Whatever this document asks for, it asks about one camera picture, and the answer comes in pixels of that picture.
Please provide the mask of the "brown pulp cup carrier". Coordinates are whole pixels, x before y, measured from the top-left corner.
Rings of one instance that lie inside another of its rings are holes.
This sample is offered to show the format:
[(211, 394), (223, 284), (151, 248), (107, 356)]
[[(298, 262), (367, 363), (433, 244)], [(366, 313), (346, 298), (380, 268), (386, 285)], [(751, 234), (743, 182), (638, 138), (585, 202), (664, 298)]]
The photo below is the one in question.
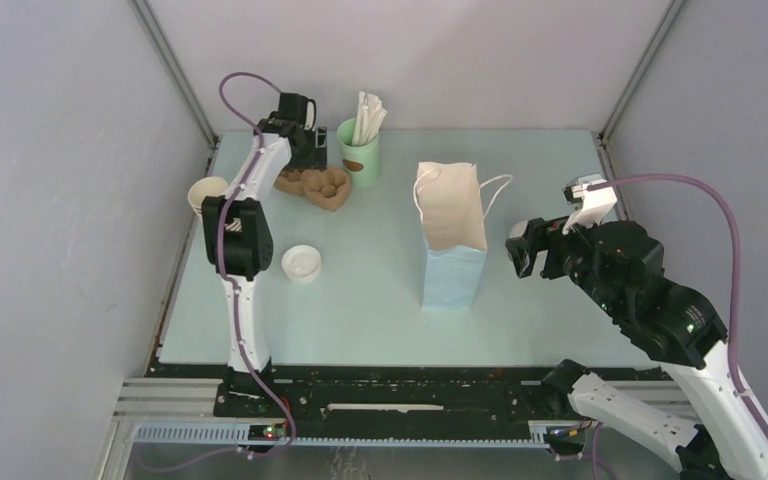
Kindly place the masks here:
[(312, 205), (329, 212), (339, 210), (352, 191), (348, 173), (335, 166), (322, 170), (284, 170), (275, 180), (274, 187), (283, 193), (303, 197)]

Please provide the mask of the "light blue paper bag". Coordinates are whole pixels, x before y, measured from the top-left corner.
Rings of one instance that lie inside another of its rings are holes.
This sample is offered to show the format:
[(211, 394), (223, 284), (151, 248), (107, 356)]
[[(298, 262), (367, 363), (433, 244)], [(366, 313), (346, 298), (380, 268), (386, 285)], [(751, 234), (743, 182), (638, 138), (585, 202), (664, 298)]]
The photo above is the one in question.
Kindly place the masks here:
[(422, 308), (471, 306), (488, 253), (485, 221), (512, 180), (501, 174), (482, 181), (469, 162), (417, 165), (411, 194), (423, 239)]

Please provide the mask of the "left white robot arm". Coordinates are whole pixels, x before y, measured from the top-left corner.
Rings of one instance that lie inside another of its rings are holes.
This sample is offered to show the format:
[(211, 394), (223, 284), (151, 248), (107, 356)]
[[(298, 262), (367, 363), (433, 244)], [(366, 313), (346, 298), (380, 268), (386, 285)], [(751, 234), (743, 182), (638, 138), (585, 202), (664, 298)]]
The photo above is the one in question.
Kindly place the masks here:
[(223, 386), (252, 416), (268, 414), (276, 403), (276, 390), (263, 376), (271, 356), (256, 319), (256, 280), (274, 254), (263, 203), (283, 171), (326, 166), (326, 128), (263, 120), (230, 185), (202, 202), (206, 254), (222, 280), (229, 312), (231, 348)]

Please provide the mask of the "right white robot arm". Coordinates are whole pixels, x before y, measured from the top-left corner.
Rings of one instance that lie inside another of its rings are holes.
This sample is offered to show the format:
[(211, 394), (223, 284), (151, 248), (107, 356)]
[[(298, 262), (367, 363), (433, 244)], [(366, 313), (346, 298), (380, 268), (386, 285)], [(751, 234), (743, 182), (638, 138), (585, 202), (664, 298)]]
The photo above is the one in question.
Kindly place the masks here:
[(568, 227), (564, 218), (516, 224), (505, 242), (520, 278), (566, 278), (631, 344), (679, 386), (695, 421), (674, 417), (608, 385), (572, 360), (541, 383), (556, 418), (601, 422), (667, 462), (684, 479), (768, 479), (768, 418), (748, 407), (728, 367), (728, 332), (712, 303), (666, 278), (663, 245), (628, 220)]

